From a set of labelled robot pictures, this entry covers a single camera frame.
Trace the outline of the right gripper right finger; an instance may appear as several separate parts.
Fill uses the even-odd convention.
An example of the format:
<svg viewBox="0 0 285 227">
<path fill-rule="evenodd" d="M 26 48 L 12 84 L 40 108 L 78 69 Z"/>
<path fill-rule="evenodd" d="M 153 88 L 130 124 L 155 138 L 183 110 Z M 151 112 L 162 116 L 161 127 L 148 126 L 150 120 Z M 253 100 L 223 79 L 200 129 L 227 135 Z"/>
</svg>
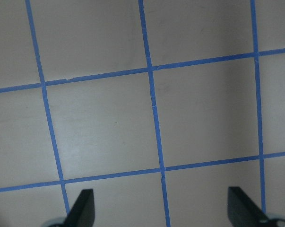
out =
<svg viewBox="0 0 285 227">
<path fill-rule="evenodd" d="M 228 187 L 227 216 L 233 227 L 269 226 L 269 218 L 238 186 Z"/>
</svg>

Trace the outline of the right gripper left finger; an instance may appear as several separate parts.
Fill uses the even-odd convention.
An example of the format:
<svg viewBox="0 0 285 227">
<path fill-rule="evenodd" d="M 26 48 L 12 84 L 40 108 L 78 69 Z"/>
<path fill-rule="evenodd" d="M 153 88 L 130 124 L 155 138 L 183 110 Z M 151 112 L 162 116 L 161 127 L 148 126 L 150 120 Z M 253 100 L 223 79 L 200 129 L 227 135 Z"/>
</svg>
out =
<svg viewBox="0 0 285 227">
<path fill-rule="evenodd" d="M 92 227 L 95 221 L 93 189 L 83 189 L 63 222 L 64 227 Z"/>
</svg>

